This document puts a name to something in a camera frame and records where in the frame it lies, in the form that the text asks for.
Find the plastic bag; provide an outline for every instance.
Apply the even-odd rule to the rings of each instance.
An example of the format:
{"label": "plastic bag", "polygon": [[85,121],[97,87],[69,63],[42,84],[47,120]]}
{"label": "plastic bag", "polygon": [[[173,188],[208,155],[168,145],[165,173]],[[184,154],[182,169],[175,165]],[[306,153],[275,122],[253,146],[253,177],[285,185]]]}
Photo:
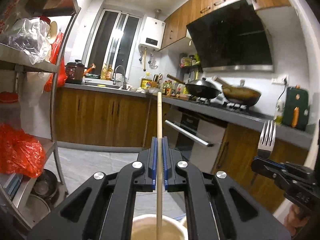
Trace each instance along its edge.
{"label": "plastic bag", "polygon": [[28,107],[38,105],[44,85],[50,75],[51,73],[27,72],[27,76],[23,79],[22,89],[19,93],[20,104],[25,104]]}
{"label": "plastic bag", "polygon": [[23,130],[0,125],[0,172],[37,178],[43,170],[45,152],[40,142]]}
{"label": "plastic bag", "polygon": [[49,30],[49,24],[40,18],[20,19],[7,32],[7,45],[24,51],[32,65],[42,62],[51,53],[47,39]]}
{"label": "plastic bag", "polygon": [[[57,62],[57,56],[59,53],[60,45],[62,43],[63,39],[63,33],[59,32],[56,40],[52,44],[52,52],[49,61],[53,64]],[[49,80],[44,86],[44,91],[50,92],[52,88],[52,78],[53,74],[49,77]],[[61,63],[60,63],[60,70],[59,70],[59,75],[58,75],[58,82],[57,82],[57,87],[62,87],[67,80],[67,74],[66,74],[66,69],[65,69],[65,64],[64,64],[64,57],[62,57]]]}

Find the black range hood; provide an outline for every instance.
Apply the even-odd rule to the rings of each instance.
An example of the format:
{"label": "black range hood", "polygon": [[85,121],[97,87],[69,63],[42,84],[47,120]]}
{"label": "black range hood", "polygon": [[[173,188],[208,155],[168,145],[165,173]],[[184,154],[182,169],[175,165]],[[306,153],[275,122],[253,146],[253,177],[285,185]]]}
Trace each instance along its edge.
{"label": "black range hood", "polygon": [[187,25],[204,72],[273,72],[263,24],[247,0],[217,9]]}

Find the red plastic bag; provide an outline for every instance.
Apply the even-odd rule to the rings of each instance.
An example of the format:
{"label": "red plastic bag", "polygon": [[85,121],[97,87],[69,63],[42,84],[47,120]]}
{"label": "red plastic bag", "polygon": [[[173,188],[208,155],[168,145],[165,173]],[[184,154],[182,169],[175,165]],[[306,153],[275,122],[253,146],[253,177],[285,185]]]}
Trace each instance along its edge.
{"label": "red plastic bag", "polygon": [[0,172],[37,178],[43,170],[45,151],[40,142],[22,129],[0,125]]}
{"label": "red plastic bag", "polygon": [[[51,50],[51,56],[50,56],[49,61],[53,64],[55,64],[57,62],[57,56],[59,53],[60,45],[62,43],[62,39],[63,39],[63,33],[59,32],[54,43],[51,45],[52,50]],[[44,85],[44,91],[46,91],[46,92],[51,91],[52,77],[53,77],[53,74],[51,74],[49,80]],[[64,65],[64,57],[62,57],[62,60],[60,63],[60,70],[59,70],[59,75],[58,75],[57,87],[62,87],[66,83],[66,80],[67,80],[67,74],[66,74],[65,65]]]}

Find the window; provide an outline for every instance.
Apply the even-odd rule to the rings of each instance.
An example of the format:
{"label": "window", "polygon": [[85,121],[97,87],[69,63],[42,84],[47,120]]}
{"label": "window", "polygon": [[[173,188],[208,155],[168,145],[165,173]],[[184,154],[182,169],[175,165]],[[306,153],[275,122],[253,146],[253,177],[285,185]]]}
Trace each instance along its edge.
{"label": "window", "polygon": [[[96,65],[93,74],[101,74],[103,63],[112,65],[112,69],[122,65],[127,70],[139,20],[139,17],[121,11],[103,10],[85,64]],[[119,68],[117,72],[123,73],[123,70]]]}

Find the white water heater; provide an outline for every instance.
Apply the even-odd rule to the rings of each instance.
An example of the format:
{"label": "white water heater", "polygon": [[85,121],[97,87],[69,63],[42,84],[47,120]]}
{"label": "white water heater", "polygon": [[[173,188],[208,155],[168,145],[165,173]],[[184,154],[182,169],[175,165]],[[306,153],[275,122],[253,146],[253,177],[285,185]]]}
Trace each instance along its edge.
{"label": "white water heater", "polygon": [[147,17],[146,23],[143,27],[143,31],[141,33],[141,40],[139,46],[155,50],[161,49],[164,27],[164,22],[157,19],[153,19],[151,17]]}

